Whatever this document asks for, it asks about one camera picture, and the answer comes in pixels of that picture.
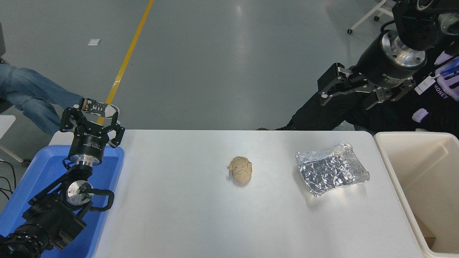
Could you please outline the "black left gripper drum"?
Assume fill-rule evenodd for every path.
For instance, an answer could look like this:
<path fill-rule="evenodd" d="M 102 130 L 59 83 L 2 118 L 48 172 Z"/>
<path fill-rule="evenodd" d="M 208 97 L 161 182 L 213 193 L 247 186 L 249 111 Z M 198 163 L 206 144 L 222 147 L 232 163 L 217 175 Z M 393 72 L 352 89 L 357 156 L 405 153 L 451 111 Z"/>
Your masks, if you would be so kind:
<path fill-rule="evenodd" d="M 101 161 L 108 139 L 108 133 L 102 125 L 93 122 L 77 125 L 68 158 L 76 161 L 79 157 L 91 156 Z"/>

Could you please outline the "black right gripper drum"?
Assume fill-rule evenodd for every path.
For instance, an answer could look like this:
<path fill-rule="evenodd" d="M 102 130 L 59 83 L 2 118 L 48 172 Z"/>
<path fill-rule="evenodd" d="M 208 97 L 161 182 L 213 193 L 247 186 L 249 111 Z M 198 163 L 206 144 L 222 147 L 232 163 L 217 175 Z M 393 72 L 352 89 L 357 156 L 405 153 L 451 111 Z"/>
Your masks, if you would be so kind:
<path fill-rule="evenodd" d="M 381 33 L 361 55 L 357 72 L 378 87 L 394 88 L 426 62 L 426 51 L 409 48 L 397 33 Z"/>

